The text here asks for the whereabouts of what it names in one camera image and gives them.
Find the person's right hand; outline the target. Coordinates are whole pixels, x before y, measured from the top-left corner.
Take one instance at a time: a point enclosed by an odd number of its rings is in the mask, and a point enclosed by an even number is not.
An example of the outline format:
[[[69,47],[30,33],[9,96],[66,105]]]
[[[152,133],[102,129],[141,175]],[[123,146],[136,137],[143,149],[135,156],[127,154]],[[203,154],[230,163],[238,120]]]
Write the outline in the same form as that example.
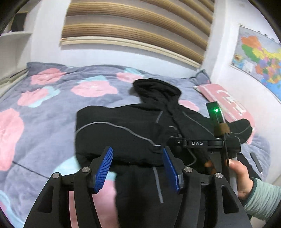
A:
[[[248,169],[238,160],[229,159],[229,167],[236,173],[238,198],[246,200],[253,188],[253,181],[249,177]]]

